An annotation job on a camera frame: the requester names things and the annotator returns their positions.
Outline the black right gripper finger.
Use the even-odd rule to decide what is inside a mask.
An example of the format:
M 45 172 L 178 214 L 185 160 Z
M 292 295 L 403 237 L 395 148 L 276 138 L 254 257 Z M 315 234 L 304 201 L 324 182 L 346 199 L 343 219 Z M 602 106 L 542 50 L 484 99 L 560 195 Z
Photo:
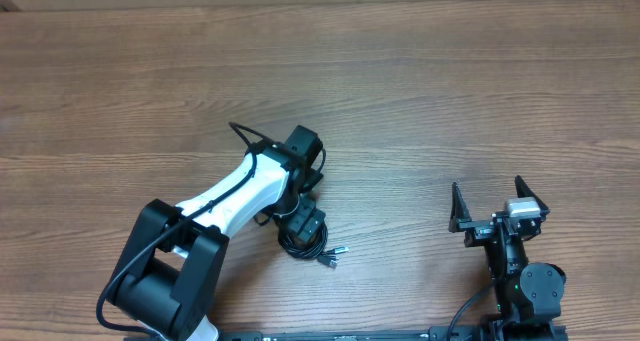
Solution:
M 527 198 L 527 197 L 533 198 L 536 201 L 541 212 L 548 211 L 548 206 L 529 188 L 529 186 L 526 184 L 526 182 L 520 175 L 517 175 L 515 177 L 514 183 L 516 187 L 517 196 L 519 198 Z
M 471 222 L 469 210 L 464 202 L 461 190 L 457 182 L 452 184 L 452 208 L 450 214 L 450 224 L 460 224 Z

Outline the black cable silver plug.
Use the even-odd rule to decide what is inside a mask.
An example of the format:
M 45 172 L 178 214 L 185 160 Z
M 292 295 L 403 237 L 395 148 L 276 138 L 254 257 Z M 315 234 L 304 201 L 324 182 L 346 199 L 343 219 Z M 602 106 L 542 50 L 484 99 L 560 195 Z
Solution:
M 336 258 L 339 254 L 343 254 L 349 251 L 349 247 L 348 246 L 341 246 L 341 247 L 336 247 L 334 249 L 331 250 L 325 250 L 321 253 L 321 256 L 324 257 L 329 257 L 329 258 Z

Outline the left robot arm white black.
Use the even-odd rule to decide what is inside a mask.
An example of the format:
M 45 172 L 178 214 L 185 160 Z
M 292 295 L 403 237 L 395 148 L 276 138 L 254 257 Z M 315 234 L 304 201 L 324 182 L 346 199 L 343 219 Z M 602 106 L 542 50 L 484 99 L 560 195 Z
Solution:
M 208 313 L 228 245 L 260 214 L 289 256 L 334 262 L 325 214 L 310 195 L 326 159 L 318 134 L 297 126 L 283 142 L 252 142 L 252 129 L 231 128 L 247 147 L 237 169 L 189 200 L 155 199 L 140 211 L 96 303 L 102 327 L 145 340 L 219 339 Z

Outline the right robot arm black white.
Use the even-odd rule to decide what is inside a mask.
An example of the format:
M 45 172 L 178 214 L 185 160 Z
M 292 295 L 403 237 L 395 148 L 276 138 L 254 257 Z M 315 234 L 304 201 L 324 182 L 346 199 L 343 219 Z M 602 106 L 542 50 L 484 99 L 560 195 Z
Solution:
M 452 185 L 452 208 L 448 229 L 462 232 L 467 248 L 482 247 L 491 275 L 489 285 L 467 300 L 450 321 L 446 340 L 541 340 L 568 338 L 564 326 L 554 320 L 561 315 L 567 277 L 557 265 L 529 261 L 524 243 L 541 233 L 549 207 L 516 176 L 515 198 L 488 220 L 474 221 L 459 185 Z M 489 292 L 496 297 L 498 312 L 485 316 L 476 326 L 460 327 L 463 313 Z

